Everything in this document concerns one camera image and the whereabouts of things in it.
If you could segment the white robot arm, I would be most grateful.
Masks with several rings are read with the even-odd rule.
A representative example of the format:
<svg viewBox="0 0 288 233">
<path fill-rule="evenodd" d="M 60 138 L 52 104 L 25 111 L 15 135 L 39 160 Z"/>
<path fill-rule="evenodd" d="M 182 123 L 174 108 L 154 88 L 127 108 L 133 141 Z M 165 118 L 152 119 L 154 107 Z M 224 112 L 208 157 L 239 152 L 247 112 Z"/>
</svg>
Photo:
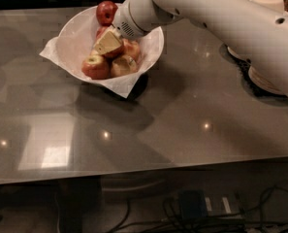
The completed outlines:
<svg viewBox="0 0 288 233">
<path fill-rule="evenodd" d="M 101 54 L 182 18 L 203 26 L 288 97 L 288 16 L 249 0 L 125 0 L 96 41 Z"/>
</svg>

